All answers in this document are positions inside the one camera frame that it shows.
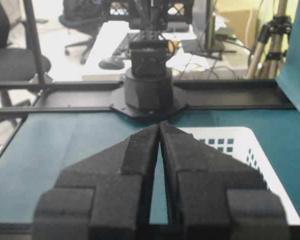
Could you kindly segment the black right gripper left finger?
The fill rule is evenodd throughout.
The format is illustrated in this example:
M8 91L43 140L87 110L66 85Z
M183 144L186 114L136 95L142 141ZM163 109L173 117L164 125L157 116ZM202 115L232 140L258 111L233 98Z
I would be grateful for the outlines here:
M134 240L150 220L158 126L64 168L33 217L35 240Z

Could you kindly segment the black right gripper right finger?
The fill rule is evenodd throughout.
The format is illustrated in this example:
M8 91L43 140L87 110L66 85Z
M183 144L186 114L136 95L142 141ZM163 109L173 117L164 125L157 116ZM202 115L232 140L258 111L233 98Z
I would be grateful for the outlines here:
M252 167L162 122L172 220L187 240L288 240L280 198Z

